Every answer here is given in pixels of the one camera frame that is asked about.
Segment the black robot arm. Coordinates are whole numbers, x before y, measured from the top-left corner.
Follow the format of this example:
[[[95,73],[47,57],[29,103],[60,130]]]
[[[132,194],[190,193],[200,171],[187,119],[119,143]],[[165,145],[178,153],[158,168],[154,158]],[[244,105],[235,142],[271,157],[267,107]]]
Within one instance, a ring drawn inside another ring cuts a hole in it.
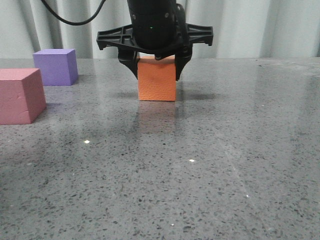
[[[175,0],[129,0],[131,24],[100,31],[97,45],[118,49],[118,60],[138,74],[139,53],[159,61],[174,56],[176,79],[191,60],[194,44],[213,44],[213,28],[186,22],[186,13]]]

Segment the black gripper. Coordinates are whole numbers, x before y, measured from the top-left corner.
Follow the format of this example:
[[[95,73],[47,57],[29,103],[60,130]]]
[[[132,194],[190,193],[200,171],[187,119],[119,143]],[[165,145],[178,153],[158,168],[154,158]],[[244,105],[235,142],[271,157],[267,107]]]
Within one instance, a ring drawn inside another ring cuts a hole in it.
[[[133,13],[131,24],[99,31],[100,50],[118,48],[118,60],[138,78],[139,53],[154,55],[156,60],[175,55],[176,81],[191,60],[194,44],[213,44],[213,28],[186,23],[183,9],[163,11],[152,15]]]

